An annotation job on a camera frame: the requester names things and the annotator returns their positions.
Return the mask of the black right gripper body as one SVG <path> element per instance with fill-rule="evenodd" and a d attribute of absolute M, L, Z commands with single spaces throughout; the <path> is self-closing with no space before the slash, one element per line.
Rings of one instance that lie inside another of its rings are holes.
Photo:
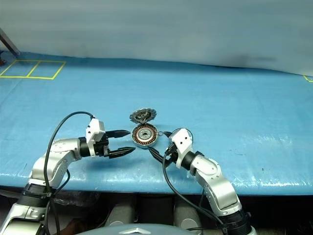
<path fill-rule="evenodd" d="M 174 143 L 170 144 L 164 153 L 165 167 L 171 163 L 176 163 L 178 159 L 177 147 Z"/>

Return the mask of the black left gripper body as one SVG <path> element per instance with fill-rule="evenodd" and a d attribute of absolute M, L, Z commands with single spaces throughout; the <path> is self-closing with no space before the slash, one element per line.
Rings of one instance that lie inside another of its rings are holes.
<path fill-rule="evenodd" d="M 105 133 L 102 138 L 93 145 L 96 156 L 106 157 L 109 155 L 109 138 Z"/>

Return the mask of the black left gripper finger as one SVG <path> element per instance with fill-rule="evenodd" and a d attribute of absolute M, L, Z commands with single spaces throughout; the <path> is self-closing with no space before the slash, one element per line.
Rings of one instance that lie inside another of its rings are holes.
<path fill-rule="evenodd" d="M 112 130 L 106 132 L 106 138 L 121 138 L 129 134 L 130 131 L 127 130 Z"/>
<path fill-rule="evenodd" d="M 110 150 L 108 153 L 108 157 L 110 159 L 122 157 L 122 156 L 132 153 L 134 150 L 135 150 L 135 147 L 122 147 L 122 148 L 118 148 L 117 150 Z"/>

